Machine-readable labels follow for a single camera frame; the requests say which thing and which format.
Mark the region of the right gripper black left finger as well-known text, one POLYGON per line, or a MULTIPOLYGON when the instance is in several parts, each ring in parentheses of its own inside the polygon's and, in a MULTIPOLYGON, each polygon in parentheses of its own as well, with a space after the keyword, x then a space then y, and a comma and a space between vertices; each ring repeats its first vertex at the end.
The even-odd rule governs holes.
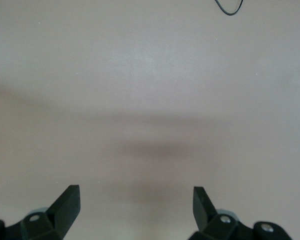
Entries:
POLYGON ((50 207, 31 211, 6 226, 0 219, 0 240, 63 240, 80 213, 80 186, 69 185, 50 207))

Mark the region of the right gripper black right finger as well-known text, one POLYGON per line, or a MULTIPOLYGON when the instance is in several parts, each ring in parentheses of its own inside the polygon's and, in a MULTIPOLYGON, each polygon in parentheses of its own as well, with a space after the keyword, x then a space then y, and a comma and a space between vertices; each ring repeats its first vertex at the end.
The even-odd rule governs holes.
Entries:
POLYGON ((290 240, 289 234, 273 222, 258 221, 252 228, 231 211, 217 210, 202 186, 193 188, 193 216, 198 228, 191 240, 290 240))

